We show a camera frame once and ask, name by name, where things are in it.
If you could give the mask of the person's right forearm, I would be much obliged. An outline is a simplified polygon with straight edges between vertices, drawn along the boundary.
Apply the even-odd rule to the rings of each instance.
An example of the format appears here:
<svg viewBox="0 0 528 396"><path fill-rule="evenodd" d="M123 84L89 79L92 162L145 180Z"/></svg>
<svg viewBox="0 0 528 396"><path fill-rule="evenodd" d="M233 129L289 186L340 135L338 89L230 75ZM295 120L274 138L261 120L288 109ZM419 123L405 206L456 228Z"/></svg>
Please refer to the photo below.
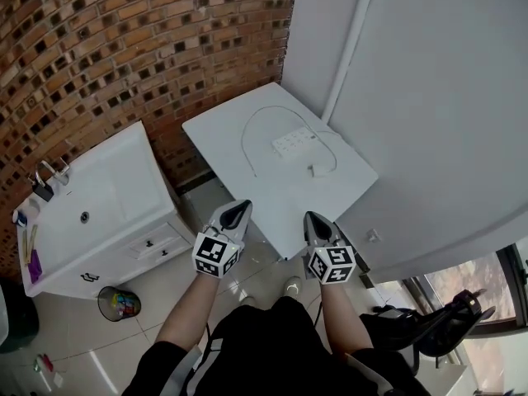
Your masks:
<svg viewBox="0 0 528 396"><path fill-rule="evenodd" d="M344 357L373 344L343 284L321 285L327 340L334 356Z"/></svg>

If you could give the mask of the white square table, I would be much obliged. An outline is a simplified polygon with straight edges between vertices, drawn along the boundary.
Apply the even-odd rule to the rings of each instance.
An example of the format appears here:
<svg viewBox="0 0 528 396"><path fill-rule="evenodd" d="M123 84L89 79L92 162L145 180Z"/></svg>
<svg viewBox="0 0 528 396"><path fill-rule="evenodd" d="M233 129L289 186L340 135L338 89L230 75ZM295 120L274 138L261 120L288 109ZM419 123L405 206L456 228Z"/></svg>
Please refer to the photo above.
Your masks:
<svg viewBox="0 0 528 396"><path fill-rule="evenodd" d="M307 127L318 143L284 160L271 141ZM183 129L231 196L252 202L252 222L284 259L306 246L303 218L314 211L336 221L379 176L336 132L272 82L184 123ZM312 177L311 164L329 169Z"/></svg>

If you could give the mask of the black office chair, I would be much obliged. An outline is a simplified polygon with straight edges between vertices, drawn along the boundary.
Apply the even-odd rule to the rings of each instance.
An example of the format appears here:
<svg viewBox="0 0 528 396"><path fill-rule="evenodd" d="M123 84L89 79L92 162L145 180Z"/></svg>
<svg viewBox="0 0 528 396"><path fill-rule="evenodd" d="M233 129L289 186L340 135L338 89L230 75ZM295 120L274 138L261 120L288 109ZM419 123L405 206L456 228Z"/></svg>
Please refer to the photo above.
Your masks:
<svg viewBox="0 0 528 396"><path fill-rule="evenodd" d="M386 304L363 313L360 319L375 348L400 353L416 374L421 355L439 360L450 354L481 321L495 313L494 306L484 310L479 303L479 296L486 292L462 290L444 307L428 314Z"/></svg>

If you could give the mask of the person in dark top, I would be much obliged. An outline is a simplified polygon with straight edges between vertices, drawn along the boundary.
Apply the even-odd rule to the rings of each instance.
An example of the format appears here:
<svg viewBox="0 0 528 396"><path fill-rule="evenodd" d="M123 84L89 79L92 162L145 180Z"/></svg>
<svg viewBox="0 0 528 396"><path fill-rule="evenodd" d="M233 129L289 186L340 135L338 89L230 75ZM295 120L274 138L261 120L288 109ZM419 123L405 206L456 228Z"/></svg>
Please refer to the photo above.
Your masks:
<svg viewBox="0 0 528 396"><path fill-rule="evenodd" d="M397 352L332 356L290 297L268 310L236 308L214 329L197 370L179 379L185 356L170 342L153 344L123 396L431 396Z"/></svg>

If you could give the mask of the chrome sink faucet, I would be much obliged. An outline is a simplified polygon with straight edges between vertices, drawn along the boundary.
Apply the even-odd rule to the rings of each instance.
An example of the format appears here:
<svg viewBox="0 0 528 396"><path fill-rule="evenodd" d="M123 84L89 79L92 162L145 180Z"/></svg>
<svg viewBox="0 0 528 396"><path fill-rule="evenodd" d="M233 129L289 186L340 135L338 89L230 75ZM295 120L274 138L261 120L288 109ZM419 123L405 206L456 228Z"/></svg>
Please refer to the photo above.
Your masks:
<svg viewBox="0 0 528 396"><path fill-rule="evenodd" d="M69 184L68 171L70 169L70 166L62 158L60 158L60 161L64 165L62 169L57 169L57 168L53 167L49 162L47 162L45 160L41 160L40 162L38 162L37 165L36 165L36 168L35 168L35 180L36 180L36 182L39 185L41 185L41 186L45 186L45 182L44 182L42 176L40 175L40 168L44 167L47 171L50 172L51 176L57 182L59 182L63 186L67 186Z"/></svg>

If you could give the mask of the black round bin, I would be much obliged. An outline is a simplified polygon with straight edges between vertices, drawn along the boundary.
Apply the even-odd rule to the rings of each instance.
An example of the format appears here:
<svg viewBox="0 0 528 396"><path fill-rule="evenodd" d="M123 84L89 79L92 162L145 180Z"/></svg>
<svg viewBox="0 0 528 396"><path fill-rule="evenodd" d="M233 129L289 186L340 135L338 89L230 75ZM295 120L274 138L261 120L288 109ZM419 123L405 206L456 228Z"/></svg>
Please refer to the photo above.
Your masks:
<svg viewBox="0 0 528 396"><path fill-rule="evenodd" d="M7 308L7 337L0 344L4 354L28 347L39 332L40 322L35 304L22 285L0 278L0 290Z"/></svg>

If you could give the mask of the black window frame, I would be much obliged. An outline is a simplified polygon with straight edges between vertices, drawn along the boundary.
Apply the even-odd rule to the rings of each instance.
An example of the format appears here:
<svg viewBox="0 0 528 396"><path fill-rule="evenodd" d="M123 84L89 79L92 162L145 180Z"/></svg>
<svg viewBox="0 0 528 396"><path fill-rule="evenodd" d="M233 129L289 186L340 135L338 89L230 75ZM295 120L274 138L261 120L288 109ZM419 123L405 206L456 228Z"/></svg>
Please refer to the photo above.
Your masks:
<svg viewBox="0 0 528 396"><path fill-rule="evenodd" d="M460 291L485 289L479 296L483 310L495 313L481 321L469 339L509 337L528 332L528 259L515 243L485 257L444 270L402 280L419 309L434 311Z"/></svg>

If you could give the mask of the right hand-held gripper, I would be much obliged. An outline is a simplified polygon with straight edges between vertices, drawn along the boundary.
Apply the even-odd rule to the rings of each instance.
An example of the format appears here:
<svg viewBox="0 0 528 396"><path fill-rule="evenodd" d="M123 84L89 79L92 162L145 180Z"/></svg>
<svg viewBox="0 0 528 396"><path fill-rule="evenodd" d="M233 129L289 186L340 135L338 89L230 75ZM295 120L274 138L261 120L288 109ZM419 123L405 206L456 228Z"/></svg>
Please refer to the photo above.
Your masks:
<svg viewBox="0 0 528 396"><path fill-rule="evenodd" d="M310 246L302 256L307 279L316 279L321 285L343 284L350 279L356 268L355 248L344 243L325 244L342 239L333 222L319 213L306 212L304 238Z"/></svg>

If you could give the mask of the black soap dispenser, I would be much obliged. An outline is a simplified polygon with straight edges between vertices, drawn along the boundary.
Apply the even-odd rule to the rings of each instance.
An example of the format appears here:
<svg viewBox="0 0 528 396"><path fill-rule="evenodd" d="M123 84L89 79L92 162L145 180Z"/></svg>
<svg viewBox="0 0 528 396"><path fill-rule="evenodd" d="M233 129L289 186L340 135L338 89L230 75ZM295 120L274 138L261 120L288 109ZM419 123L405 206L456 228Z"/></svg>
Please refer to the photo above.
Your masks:
<svg viewBox="0 0 528 396"><path fill-rule="evenodd" d="M46 202L50 202L54 197L54 191L52 187L45 182L40 183L36 181L32 186L32 190L37 196L39 196L39 198Z"/></svg>

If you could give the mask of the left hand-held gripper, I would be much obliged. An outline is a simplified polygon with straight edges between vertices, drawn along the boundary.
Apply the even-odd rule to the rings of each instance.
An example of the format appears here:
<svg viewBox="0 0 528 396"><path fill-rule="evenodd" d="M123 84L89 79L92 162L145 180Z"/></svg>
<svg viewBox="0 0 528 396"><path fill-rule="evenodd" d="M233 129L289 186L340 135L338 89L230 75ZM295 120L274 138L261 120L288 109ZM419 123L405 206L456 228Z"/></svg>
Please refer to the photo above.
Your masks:
<svg viewBox="0 0 528 396"><path fill-rule="evenodd" d="M210 225L197 234L191 254L198 273L222 279L239 261L252 214L250 200L234 200L217 208Z"/></svg>

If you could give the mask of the person's right white shoe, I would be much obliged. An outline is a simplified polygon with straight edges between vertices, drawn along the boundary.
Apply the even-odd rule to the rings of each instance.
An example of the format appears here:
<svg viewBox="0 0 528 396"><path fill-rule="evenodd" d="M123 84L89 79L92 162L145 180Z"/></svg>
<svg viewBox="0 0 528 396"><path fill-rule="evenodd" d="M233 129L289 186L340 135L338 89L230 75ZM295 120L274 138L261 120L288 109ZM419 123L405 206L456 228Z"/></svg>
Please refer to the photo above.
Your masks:
<svg viewBox="0 0 528 396"><path fill-rule="evenodd" d="M300 277L292 276L285 283L283 295L291 299L298 299L302 292L302 284Z"/></svg>

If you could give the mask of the person's left forearm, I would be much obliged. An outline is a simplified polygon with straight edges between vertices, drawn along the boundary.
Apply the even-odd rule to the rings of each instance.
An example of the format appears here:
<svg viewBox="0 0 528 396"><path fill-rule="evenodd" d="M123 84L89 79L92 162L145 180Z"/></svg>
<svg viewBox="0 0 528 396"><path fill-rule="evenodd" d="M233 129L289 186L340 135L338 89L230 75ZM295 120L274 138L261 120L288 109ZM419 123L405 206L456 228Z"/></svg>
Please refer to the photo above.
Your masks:
<svg viewBox="0 0 528 396"><path fill-rule="evenodd" d="M163 323L155 342L169 342L185 351L205 332L220 279L198 273Z"/></svg>

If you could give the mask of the pale yellow long box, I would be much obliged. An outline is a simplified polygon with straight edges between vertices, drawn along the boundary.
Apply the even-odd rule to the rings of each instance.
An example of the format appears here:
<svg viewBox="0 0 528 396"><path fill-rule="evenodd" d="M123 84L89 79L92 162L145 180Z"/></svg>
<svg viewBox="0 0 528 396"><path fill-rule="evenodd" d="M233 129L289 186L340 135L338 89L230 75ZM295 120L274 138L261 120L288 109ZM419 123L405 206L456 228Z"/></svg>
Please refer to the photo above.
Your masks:
<svg viewBox="0 0 528 396"><path fill-rule="evenodd" d="M38 225L33 224L31 231L27 227L22 232L22 257L26 266L31 263L31 254L35 245L35 237L37 233Z"/></svg>

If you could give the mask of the white vanity cabinet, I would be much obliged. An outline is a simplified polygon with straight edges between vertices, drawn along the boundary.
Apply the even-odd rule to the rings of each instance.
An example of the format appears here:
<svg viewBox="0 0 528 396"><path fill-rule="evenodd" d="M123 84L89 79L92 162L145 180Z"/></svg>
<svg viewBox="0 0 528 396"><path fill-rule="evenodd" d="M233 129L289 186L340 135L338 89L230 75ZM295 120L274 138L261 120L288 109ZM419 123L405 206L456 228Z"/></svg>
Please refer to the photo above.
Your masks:
<svg viewBox="0 0 528 396"><path fill-rule="evenodd" d="M38 225L34 249L42 275L31 283L17 230L24 291L93 299L192 247L195 235L177 209L142 122L70 163L69 184L53 177L50 202L31 194L18 206L27 228Z"/></svg>

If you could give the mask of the black mesh wastebasket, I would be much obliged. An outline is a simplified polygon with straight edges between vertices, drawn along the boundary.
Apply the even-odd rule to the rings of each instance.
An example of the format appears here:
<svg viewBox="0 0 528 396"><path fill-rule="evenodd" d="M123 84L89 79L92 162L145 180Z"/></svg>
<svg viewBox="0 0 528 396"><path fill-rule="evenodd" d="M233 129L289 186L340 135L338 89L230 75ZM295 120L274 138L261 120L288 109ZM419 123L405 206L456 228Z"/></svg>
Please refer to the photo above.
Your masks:
<svg viewBox="0 0 528 396"><path fill-rule="evenodd" d="M113 323L133 318L141 311L141 302L135 293L112 286L100 290L97 306L103 317Z"/></svg>

